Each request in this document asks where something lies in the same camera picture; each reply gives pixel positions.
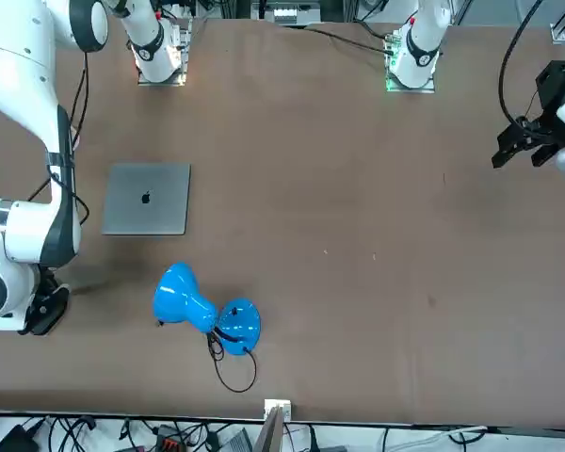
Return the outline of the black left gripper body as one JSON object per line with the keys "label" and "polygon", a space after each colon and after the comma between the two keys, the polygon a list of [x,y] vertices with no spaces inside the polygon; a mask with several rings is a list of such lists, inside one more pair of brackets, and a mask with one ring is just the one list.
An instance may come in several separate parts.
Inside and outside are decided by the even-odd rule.
{"label": "black left gripper body", "polygon": [[550,123],[565,96],[565,60],[551,60],[536,77],[541,114],[539,123]]}

